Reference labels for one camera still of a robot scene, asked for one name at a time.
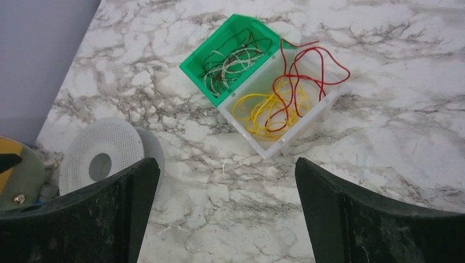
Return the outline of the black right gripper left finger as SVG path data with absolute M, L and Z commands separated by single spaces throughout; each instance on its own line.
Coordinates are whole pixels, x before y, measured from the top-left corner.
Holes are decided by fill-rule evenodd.
M 137 262 L 160 168 L 144 158 L 48 202 L 1 212 L 1 262 Z

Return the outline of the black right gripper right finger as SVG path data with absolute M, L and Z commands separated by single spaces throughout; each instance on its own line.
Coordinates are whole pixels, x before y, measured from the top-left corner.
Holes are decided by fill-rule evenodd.
M 464 262 L 464 214 L 380 195 L 303 157 L 294 174 L 316 262 Z

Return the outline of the white perforated cable spool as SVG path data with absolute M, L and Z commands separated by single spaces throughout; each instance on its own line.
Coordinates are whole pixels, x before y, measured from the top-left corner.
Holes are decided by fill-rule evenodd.
M 83 129 L 64 154 L 59 171 L 59 193 L 66 195 L 106 179 L 143 158 L 160 167 L 158 186 L 165 175 L 165 155 L 158 138 L 122 118 L 106 117 Z

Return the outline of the cream cylinder winding machine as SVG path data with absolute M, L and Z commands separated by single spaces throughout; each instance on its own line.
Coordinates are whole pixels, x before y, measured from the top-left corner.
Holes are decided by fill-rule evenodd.
M 28 207 L 53 199 L 58 187 L 51 183 L 54 159 L 42 161 L 31 148 L 1 137 L 1 211 Z

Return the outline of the white plastic bin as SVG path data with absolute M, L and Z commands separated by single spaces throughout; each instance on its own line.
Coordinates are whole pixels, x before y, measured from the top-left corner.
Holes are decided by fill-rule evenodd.
M 264 159 L 288 154 L 292 143 L 329 116 L 351 92 L 351 72 L 323 47 L 279 50 L 217 109 Z

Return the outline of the green plastic bin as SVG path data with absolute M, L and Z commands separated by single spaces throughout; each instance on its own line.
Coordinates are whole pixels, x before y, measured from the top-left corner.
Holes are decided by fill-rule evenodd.
M 280 48 L 292 46 L 257 18 L 234 14 L 180 69 L 217 107 Z

